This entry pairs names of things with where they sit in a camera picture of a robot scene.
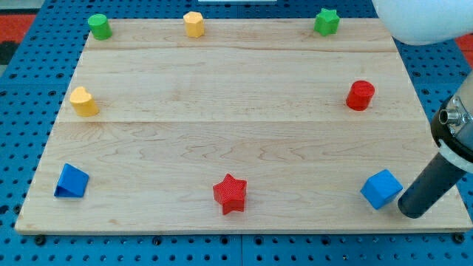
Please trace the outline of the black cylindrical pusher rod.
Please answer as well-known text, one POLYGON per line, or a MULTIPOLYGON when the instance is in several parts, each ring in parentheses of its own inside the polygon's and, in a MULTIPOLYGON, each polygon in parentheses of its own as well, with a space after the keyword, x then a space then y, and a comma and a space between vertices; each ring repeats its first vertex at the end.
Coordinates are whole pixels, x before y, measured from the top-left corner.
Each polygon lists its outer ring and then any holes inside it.
POLYGON ((399 210, 412 219, 423 216, 465 174, 437 153, 399 198, 399 210))

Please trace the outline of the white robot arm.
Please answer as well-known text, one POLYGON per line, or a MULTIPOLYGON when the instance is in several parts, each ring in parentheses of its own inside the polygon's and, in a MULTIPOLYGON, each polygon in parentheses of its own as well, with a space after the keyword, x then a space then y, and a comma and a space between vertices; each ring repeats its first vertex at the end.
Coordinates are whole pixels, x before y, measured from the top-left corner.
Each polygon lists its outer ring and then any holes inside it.
MULTIPOLYGON (((472 32, 470 0, 372 0, 392 37, 408 45, 435 44, 472 32)), ((401 213, 423 216, 472 172, 472 77, 436 111, 430 123, 439 151, 398 200, 401 213)))

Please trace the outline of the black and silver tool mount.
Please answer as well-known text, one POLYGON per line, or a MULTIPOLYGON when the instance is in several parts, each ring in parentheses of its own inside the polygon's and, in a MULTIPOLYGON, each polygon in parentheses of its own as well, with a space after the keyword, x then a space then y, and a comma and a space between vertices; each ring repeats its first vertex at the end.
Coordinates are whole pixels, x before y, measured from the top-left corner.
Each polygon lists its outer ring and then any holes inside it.
POLYGON ((432 118, 431 132, 440 154, 472 173, 472 73, 440 106, 432 118))

